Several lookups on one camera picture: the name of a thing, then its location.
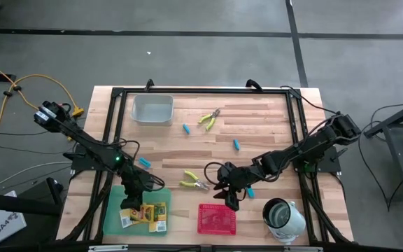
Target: yellow cable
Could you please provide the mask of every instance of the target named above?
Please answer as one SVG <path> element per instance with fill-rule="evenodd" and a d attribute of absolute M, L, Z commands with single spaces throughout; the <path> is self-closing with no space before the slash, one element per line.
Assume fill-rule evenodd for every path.
<path fill-rule="evenodd" d="M 71 99 L 71 101 L 72 101 L 72 103 L 73 103 L 73 105 L 74 105 L 74 113 L 73 113 L 73 116 L 74 116 L 74 115 L 79 116 L 79 115 L 81 115 L 81 114 L 83 113 L 83 108 L 79 108 L 79 107 L 76 105 L 76 103 L 75 103 L 73 97 L 71 96 L 71 94 L 69 93 L 69 91 L 64 87 L 64 85 L 61 84 L 59 81 L 57 81 L 57 80 L 55 80 L 55 79 L 53 79 L 53 78 L 51 78 L 51 77 L 49 77 L 49 76 L 44 76 L 44 75 L 42 75 L 42 74 L 31 74 L 31 75 L 25 76 L 25 77 L 23 77 L 23 78 L 21 78 L 21 79 L 19 79 L 19 80 L 16 80 L 15 82 L 13 82 L 13 80 L 11 80 L 11 79 L 10 79 L 5 73 L 3 73 L 1 70 L 0 70 L 0 74 L 1 74 L 2 76 L 4 76 L 4 78 L 6 78 L 10 83 L 12 83 L 12 85 L 10 85 L 10 88 L 8 89 L 9 92 L 11 92 L 12 89 L 13 89 L 14 87 L 16 87 L 17 84 L 18 84 L 20 81 L 23 81 L 23 80 L 25 80 L 25 79 L 27 79 L 27 78 L 34 77 L 34 76 L 36 76 L 36 77 L 42 77 L 42 78 L 47 78 L 47 79 L 49 79 L 49 80 L 55 82 L 56 84 L 60 85 L 60 86 L 64 89 L 64 91 L 68 94 L 69 99 Z M 22 93 L 21 91 L 18 91 L 18 93 L 20 93 L 21 98 L 24 100 L 24 102 L 25 102 L 27 105 L 29 105 L 30 107 L 32 107 L 32 108 L 35 109 L 35 110 L 38 110 L 38 107 L 37 107 L 37 106 L 35 106 L 35 105 L 33 105 L 32 103 L 30 103 L 30 102 L 27 101 L 26 97 L 23 95 L 23 93 Z M 1 123 L 1 119 L 2 119 L 3 114 L 4 114 L 4 109 L 6 108 L 7 99 L 8 99 L 8 97 L 5 96 L 5 97 L 4 97 L 4 100 L 3 100 L 3 104 L 2 104 L 2 106 L 1 106 L 1 110 L 0 110 L 0 123 Z"/>

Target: white mug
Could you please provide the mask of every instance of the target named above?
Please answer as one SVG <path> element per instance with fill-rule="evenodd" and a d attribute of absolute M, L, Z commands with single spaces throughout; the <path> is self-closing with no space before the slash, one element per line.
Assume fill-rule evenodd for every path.
<path fill-rule="evenodd" d="M 262 216 L 273 236 L 287 245 L 306 228 L 306 220 L 296 209 L 295 203 L 287 203 L 284 199 L 269 200 L 264 206 Z"/>

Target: red basket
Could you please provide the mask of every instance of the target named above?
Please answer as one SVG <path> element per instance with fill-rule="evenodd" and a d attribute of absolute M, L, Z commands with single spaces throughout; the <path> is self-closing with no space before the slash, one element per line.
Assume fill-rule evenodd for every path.
<path fill-rule="evenodd" d="M 200 204 L 199 234 L 236 235 L 236 212 L 221 204 Z"/>

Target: small blue block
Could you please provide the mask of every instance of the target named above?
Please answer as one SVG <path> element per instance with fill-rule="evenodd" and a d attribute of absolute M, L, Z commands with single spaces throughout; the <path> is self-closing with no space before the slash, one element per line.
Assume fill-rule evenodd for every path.
<path fill-rule="evenodd" d="M 189 127 L 186 124 L 183 124 L 183 129 L 185 129 L 186 133 L 190 134 Z"/>
<path fill-rule="evenodd" d="M 241 147 L 239 145 L 239 141 L 237 141 L 237 139 L 235 139 L 235 140 L 233 140 L 233 142 L 234 142 L 234 147 L 236 147 L 236 150 L 239 151 L 241 149 Z"/>
<path fill-rule="evenodd" d="M 253 191 L 251 187 L 246 188 L 246 193 L 248 193 L 248 196 L 252 199 L 255 197 L 255 191 Z"/>
<path fill-rule="evenodd" d="M 143 157 L 140 157 L 140 158 L 139 158 L 139 163 L 140 163 L 141 165 L 147 167 L 147 169 L 149 169 L 150 166 L 151 166 L 151 163 L 150 163 L 149 161 L 147 161 L 147 160 L 146 160 L 145 158 L 143 158 Z"/>

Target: wooden tabletop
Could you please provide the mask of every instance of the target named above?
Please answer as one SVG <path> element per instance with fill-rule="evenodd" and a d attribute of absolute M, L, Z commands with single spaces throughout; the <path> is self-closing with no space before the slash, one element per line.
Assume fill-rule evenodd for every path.
<path fill-rule="evenodd" d="M 95 86 L 87 112 L 85 131 L 95 139 L 101 139 L 107 116 L 112 86 Z M 322 106 L 320 92 L 316 88 L 301 89 L 303 96 L 317 106 Z M 141 143 L 138 156 L 152 163 L 150 173 L 162 178 L 172 193 L 169 210 L 169 230 L 165 237 L 108 236 L 104 243 L 111 244 L 227 244 L 227 245 L 281 245 L 276 241 L 262 220 L 262 208 L 271 198 L 280 197 L 296 203 L 303 213 L 299 181 L 292 167 L 286 169 L 273 183 L 253 184 L 255 198 L 240 202 L 237 211 L 235 236 L 197 234 L 197 210 L 200 203 L 224 204 L 213 199 L 217 192 L 182 188 L 178 182 L 188 179 L 184 170 L 206 181 L 204 166 L 211 161 L 230 161 L 236 166 L 250 165 L 251 158 L 272 150 L 283 150 L 292 144 L 285 97 L 278 94 L 171 94 L 174 97 L 174 123 L 170 127 L 140 127 L 130 113 L 135 94 L 129 94 L 121 137 Z M 325 119 L 323 111 L 303 103 L 309 130 Z M 209 132 L 197 124 L 204 115 L 220 108 L 220 115 Z M 117 120 L 118 105 L 113 116 L 113 132 Z M 183 123 L 190 128 L 190 135 L 183 130 Z M 238 139 L 240 151 L 234 149 L 233 139 Z M 133 154 L 136 146 L 127 145 L 124 151 Z M 208 169 L 208 176 L 216 178 L 218 167 Z M 68 197 L 57 238 L 65 237 L 78 223 L 90 202 L 95 172 L 84 171 L 69 185 Z M 330 174 L 319 174 L 323 208 L 341 233 L 352 240 L 348 213 L 341 187 Z M 120 185 L 120 178 L 113 180 Z M 316 236 L 320 239 L 318 218 L 311 209 Z M 97 231 L 99 212 L 94 215 L 92 237 Z M 292 244 L 307 245 L 307 233 Z"/>

